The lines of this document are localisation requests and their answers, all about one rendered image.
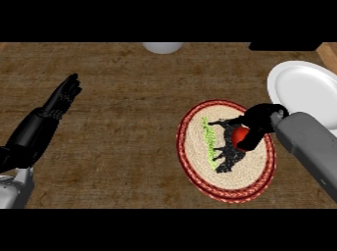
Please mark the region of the round woven red-rimmed placemat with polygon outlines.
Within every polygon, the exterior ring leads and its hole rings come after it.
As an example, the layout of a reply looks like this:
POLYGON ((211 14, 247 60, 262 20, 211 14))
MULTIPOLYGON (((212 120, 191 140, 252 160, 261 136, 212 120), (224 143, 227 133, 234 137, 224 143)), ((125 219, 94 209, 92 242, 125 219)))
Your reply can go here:
POLYGON ((245 108, 227 100, 208 100, 193 106, 179 121, 175 151, 182 171, 196 188, 215 200, 243 203, 268 187, 276 170, 276 151, 265 134, 252 151, 233 146, 231 134, 245 125, 225 125, 245 108))

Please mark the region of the white plate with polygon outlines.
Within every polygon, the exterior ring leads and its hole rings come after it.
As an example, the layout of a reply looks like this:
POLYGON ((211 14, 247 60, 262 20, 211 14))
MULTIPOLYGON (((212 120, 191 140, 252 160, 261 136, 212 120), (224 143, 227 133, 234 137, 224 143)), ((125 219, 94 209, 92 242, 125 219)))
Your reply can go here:
POLYGON ((289 113, 308 113, 337 137, 337 75, 317 64, 286 61, 267 75, 267 94, 289 113))

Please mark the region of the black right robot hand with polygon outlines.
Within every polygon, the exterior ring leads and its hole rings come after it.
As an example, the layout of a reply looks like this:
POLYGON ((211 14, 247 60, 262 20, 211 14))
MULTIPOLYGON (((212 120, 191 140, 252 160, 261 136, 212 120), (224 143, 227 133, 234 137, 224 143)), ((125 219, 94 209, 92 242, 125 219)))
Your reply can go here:
POLYGON ((261 103, 253 105, 243 113, 230 120, 230 125, 245 125, 247 133, 236 147, 245 151, 255 149, 265 133, 274 131, 271 126, 271 115, 277 114, 280 118, 289 115, 286 108, 280 104, 261 103))

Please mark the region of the black appliance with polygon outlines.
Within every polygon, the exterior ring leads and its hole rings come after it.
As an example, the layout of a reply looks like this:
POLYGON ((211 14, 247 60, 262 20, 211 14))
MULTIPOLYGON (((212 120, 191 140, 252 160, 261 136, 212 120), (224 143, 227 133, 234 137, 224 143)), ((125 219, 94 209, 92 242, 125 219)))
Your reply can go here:
POLYGON ((270 42, 250 42, 247 49, 250 51, 314 51, 320 46, 320 42, 310 43, 270 43, 270 42))

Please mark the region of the pale grey round object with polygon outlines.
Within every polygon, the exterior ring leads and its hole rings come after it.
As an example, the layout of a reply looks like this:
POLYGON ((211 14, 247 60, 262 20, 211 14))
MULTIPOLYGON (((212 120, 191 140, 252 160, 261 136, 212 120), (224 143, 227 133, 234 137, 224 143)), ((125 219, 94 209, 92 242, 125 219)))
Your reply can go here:
POLYGON ((169 54, 175 52, 182 43, 181 42, 144 42, 144 48, 154 54, 169 54))

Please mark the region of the red tomato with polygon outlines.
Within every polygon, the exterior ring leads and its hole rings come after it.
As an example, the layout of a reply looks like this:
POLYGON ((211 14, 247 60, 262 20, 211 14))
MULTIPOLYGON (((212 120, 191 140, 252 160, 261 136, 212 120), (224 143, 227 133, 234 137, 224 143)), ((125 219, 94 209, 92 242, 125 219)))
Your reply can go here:
POLYGON ((247 134, 247 128, 239 126, 233 132, 231 132, 231 144, 233 146, 237 146, 237 143, 243 140, 245 136, 247 134))

